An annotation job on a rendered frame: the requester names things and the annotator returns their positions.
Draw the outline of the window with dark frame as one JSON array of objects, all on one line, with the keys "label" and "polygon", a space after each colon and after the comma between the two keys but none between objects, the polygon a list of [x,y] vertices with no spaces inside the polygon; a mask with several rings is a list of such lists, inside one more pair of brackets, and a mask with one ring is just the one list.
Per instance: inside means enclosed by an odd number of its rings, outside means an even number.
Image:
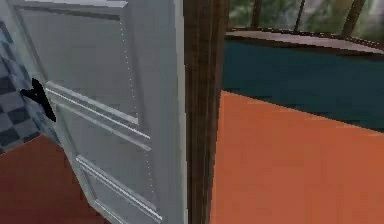
[{"label": "window with dark frame", "polygon": [[384,0],[228,0],[227,37],[384,59]]}]

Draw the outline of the white panelled room door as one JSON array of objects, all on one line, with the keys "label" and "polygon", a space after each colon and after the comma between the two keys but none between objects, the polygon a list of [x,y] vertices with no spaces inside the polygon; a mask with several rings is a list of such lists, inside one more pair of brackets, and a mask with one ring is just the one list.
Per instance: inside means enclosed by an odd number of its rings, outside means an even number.
[{"label": "white panelled room door", "polygon": [[0,0],[88,203],[188,224],[182,0]]}]

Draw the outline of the dark brown wooden door frame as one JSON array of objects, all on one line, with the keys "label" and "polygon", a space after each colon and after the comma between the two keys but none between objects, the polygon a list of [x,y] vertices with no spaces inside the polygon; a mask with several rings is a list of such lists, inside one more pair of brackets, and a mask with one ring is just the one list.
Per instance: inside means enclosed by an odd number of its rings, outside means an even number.
[{"label": "dark brown wooden door frame", "polygon": [[229,0],[183,0],[188,224],[210,224]]}]

